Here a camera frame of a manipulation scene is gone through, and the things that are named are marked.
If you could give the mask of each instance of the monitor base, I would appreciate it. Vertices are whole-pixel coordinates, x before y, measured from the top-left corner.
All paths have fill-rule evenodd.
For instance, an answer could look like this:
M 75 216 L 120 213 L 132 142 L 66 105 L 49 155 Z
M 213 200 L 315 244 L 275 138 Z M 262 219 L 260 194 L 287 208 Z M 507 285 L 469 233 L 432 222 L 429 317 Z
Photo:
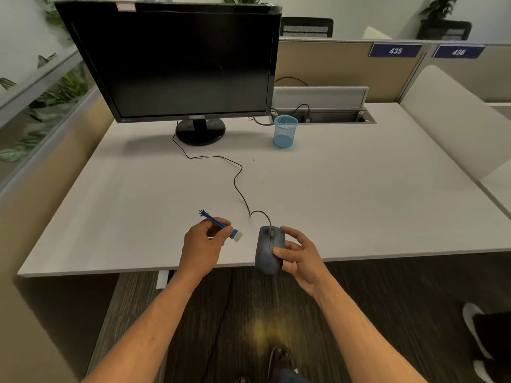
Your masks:
M 217 142 L 225 134 L 225 123 L 221 119 L 186 119 L 176 126 L 176 136 L 180 141 L 194 147 L 202 147 Z

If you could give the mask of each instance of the blue brush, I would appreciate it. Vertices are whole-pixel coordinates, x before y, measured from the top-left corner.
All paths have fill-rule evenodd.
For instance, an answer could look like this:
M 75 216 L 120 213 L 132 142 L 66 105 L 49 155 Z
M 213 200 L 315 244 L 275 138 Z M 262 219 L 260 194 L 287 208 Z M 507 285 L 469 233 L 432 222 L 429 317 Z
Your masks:
M 222 222 L 219 222 L 218 220 L 216 220 L 214 217 L 212 217 L 210 214 L 208 214 L 208 212 L 204 211 L 203 209 L 201 209 L 201 211 L 199 211 L 199 215 L 201 215 L 202 217 L 208 218 L 217 226 L 220 226 L 222 228 L 226 227 L 226 225 L 224 225 Z M 233 233 L 229 236 L 229 238 L 234 239 L 234 242 L 237 243 L 240 241 L 242 236 L 243 236 L 243 234 L 241 231 L 234 229 Z

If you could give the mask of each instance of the brush bristles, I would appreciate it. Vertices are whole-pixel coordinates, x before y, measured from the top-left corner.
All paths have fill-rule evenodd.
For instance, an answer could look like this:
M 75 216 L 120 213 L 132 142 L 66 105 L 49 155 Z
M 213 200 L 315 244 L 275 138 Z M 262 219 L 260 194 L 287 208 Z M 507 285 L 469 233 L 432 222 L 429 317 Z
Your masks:
M 234 242 L 238 243 L 242 237 L 243 237 L 243 233 L 241 231 L 238 231 L 233 238 Z

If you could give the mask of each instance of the planter box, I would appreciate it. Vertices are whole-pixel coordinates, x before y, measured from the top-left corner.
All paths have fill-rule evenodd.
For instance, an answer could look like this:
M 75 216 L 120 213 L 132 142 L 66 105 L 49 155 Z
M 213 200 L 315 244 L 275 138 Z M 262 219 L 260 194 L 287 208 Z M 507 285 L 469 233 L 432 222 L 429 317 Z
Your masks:
M 417 33 L 420 40 L 467 40 L 472 23 L 455 20 L 421 20 Z

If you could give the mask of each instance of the left hand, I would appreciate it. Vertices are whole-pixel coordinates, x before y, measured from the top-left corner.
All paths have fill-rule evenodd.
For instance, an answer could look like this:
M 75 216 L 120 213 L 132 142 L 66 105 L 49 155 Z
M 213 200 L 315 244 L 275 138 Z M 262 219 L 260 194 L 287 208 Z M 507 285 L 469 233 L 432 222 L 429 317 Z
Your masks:
M 184 245 L 176 276 L 183 277 L 195 288 L 201 279 L 209 273 L 218 262 L 220 249 L 233 232 L 230 221 L 216 218 L 227 227 L 220 228 L 208 219 L 190 227 L 184 236 Z

